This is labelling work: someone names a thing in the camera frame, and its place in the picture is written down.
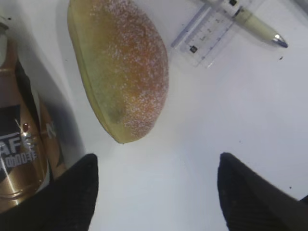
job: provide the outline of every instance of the white table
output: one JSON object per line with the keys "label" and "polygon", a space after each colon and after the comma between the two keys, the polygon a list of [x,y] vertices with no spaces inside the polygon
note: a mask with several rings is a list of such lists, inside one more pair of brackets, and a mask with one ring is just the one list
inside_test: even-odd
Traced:
{"label": "white table", "polygon": [[[200,4],[136,2],[168,48]],[[67,164],[85,153],[99,157],[91,231],[226,231],[217,192],[224,151],[296,199],[308,194],[308,17],[292,2],[266,0],[256,13],[285,37],[288,49],[240,31],[210,69],[171,57],[169,97],[155,128],[126,145],[91,110],[67,6],[68,0],[1,1],[24,68],[53,108]]]}

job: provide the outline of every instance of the ruler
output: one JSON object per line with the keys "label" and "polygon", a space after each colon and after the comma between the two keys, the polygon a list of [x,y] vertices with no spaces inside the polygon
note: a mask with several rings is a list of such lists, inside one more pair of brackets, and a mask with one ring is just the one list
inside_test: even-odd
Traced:
{"label": "ruler", "polygon": [[[254,12],[264,0],[238,0],[238,2]],[[193,66],[210,67],[214,59],[226,47],[239,27],[226,15],[220,4],[205,3],[178,37],[171,47],[189,60]]]}

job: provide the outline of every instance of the sugar-dusted bun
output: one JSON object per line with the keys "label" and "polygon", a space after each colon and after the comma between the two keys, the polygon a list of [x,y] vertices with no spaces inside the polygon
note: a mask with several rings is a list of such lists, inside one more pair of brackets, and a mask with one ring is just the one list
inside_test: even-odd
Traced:
{"label": "sugar-dusted bun", "polygon": [[119,143],[144,137],[169,85],[166,48],[151,20],[131,0],[70,0],[68,26],[102,126]]}

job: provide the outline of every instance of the pen tip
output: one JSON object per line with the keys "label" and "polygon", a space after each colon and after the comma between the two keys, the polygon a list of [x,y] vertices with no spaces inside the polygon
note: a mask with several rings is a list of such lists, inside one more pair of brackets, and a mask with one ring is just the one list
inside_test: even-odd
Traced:
{"label": "pen tip", "polygon": [[275,35],[273,42],[276,43],[277,45],[281,46],[281,47],[288,48],[288,43],[279,34]]}

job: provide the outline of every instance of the pen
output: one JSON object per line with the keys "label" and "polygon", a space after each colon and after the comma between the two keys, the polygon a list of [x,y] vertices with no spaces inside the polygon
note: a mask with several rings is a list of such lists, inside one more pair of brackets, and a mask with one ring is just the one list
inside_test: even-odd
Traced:
{"label": "pen", "polygon": [[237,0],[208,0],[208,2],[212,5],[220,3],[220,8],[222,8],[237,24],[262,40],[273,42],[284,48],[288,47],[286,41],[275,29],[253,15]]}

